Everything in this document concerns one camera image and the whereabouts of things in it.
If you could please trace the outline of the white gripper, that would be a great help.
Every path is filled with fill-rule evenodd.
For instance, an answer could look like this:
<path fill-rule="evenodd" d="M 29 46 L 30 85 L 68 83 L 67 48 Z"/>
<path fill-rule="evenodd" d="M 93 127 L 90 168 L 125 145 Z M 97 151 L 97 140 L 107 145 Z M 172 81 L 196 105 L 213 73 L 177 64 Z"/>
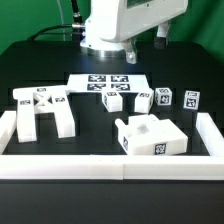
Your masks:
<path fill-rule="evenodd" d="M 129 38 L 158 26 L 154 46 L 164 49 L 168 44 L 168 20 L 183 14 L 187 6 L 188 0 L 104 0 L 99 37 L 108 42 L 121 42 L 126 61 L 136 64 L 137 49 Z"/>

